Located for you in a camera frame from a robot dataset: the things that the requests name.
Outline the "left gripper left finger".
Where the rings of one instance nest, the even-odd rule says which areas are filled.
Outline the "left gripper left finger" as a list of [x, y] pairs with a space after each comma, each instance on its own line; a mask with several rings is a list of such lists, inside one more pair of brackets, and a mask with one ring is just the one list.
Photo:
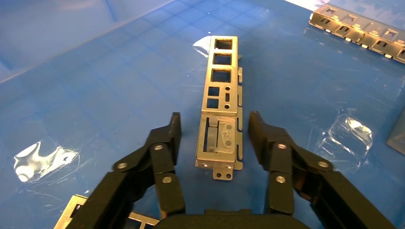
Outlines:
[[141, 148], [113, 165], [82, 207], [69, 229], [121, 229], [133, 205], [155, 186], [163, 217], [185, 213], [175, 165], [181, 142], [181, 116], [174, 112], [168, 125], [152, 129]]

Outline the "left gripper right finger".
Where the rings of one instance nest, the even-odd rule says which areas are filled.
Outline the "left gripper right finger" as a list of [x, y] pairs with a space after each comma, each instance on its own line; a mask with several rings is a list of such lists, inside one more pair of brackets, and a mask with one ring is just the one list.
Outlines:
[[392, 223], [333, 164], [298, 146], [284, 128], [250, 113], [248, 134], [259, 164], [268, 172], [265, 212], [292, 216], [294, 194], [327, 229], [391, 229]]

